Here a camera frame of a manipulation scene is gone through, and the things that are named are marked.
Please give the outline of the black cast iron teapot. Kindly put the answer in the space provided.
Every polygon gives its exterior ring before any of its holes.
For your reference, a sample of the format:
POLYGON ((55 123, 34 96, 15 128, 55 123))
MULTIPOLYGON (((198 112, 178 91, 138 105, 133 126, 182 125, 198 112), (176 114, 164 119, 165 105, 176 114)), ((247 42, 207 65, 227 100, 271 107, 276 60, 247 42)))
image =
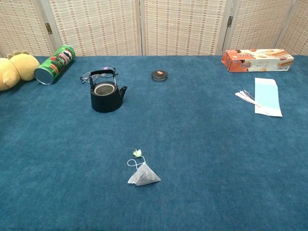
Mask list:
POLYGON ((90 80, 90 96, 92 108, 101 113, 108 113, 117 110, 123 103, 123 97, 127 90, 127 86, 118 88, 116 84, 116 74, 113 69, 103 69, 92 71, 89 75, 90 80), (94 84, 92 77, 97 74, 112 74, 113 82, 101 82, 94 84))

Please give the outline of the thin-framed eyeglasses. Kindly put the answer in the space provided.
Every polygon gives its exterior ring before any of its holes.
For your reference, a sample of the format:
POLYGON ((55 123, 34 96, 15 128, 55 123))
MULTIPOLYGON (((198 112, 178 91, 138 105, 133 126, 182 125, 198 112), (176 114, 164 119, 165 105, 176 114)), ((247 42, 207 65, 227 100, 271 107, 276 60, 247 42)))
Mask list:
MULTIPOLYGON (((117 71, 116 71, 116 68, 115 67, 112 67, 112 66, 105 66, 103 67, 104 70, 113 70, 115 75, 118 75, 117 71)), ((82 75, 82 77, 80 78, 81 80, 81 83, 84 84, 84 83, 90 83, 90 80, 89 80, 89 75, 90 75, 91 71, 89 72, 86 72, 82 75)), ((103 74, 96 74, 96 75, 93 75, 92 76, 92 81, 93 82, 96 82, 98 79, 100 78, 112 78, 113 77, 113 74, 110 74, 110 73, 103 73, 103 74)))

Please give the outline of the green Pringles can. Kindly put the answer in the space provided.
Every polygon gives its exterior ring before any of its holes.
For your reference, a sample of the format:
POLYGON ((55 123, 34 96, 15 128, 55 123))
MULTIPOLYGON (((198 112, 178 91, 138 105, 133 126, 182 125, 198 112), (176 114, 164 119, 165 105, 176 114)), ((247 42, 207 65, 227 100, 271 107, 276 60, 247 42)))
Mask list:
POLYGON ((65 68, 74 60, 76 54, 69 45, 62 45, 34 71, 35 79, 44 85, 52 84, 65 68))

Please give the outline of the woven folding screen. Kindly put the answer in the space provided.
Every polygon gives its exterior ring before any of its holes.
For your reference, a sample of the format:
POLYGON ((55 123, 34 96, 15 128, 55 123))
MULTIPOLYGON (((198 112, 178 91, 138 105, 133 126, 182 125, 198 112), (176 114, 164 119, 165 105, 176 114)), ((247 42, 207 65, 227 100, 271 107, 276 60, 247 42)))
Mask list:
POLYGON ((308 0, 0 0, 0 57, 49 56, 65 44, 78 56, 308 55, 308 0))

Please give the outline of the pyramid tea bag with tag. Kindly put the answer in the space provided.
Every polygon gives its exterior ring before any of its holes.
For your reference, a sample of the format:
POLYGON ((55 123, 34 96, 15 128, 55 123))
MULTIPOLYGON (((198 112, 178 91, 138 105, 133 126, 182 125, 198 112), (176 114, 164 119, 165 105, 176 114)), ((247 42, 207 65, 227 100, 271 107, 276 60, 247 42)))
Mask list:
POLYGON ((134 158, 127 161, 129 167, 135 167, 136 172, 129 178, 128 184, 137 186, 147 185, 161 181, 157 174, 147 165, 141 149, 133 151, 134 158), (136 158, 141 157, 142 163, 137 163, 136 158))

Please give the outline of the white and light-blue envelope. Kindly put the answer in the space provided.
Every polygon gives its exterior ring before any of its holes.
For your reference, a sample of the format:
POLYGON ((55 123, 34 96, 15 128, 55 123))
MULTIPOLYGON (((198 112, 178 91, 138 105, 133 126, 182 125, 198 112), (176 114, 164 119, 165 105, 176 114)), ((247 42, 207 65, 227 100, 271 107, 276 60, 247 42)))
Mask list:
POLYGON ((278 86, 274 79, 255 78, 255 113, 282 117, 279 104, 278 86))

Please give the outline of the blue tablecloth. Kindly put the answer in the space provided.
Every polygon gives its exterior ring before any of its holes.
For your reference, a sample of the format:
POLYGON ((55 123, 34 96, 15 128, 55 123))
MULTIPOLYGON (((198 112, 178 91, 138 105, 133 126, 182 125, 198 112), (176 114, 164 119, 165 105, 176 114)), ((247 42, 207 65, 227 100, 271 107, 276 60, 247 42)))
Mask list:
POLYGON ((308 56, 230 73, 220 56, 77 57, 52 85, 0 92, 0 231, 308 231, 308 56), (91 106, 116 68, 122 105, 91 106), (155 81, 163 70, 167 79, 155 81), (282 117, 255 113, 274 79, 282 117), (161 181, 128 184, 141 149, 161 181))

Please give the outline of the yellow plush toy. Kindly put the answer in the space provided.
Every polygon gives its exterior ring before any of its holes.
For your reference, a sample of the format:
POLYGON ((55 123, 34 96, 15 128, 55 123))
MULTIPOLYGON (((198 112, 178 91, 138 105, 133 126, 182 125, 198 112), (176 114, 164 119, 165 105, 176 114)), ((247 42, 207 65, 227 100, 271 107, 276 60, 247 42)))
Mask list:
POLYGON ((31 81, 39 61, 28 51, 14 51, 0 58, 0 91, 13 88, 20 80, 31 81))

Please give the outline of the black teapot lid brown knob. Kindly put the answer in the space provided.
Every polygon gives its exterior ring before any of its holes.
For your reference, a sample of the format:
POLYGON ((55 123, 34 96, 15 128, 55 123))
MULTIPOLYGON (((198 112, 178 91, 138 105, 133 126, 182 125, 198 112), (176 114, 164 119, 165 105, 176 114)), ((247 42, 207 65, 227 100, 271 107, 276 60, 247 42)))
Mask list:
POLYGON ((153 71, 151 76, 152 76, 152 79, 155 81, 164 81, 167 79, 167 72, 163 70, 157 70, 157 71, 153 71))

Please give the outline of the orange biscuit box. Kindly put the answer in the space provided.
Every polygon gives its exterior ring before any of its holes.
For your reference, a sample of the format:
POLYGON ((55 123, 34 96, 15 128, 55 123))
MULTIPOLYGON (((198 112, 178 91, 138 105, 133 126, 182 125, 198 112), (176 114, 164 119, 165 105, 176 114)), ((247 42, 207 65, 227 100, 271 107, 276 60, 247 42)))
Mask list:
POLYGON ((227 50, 221 59, 229 72, 288 71, 293 61, 284 49, 227 50))

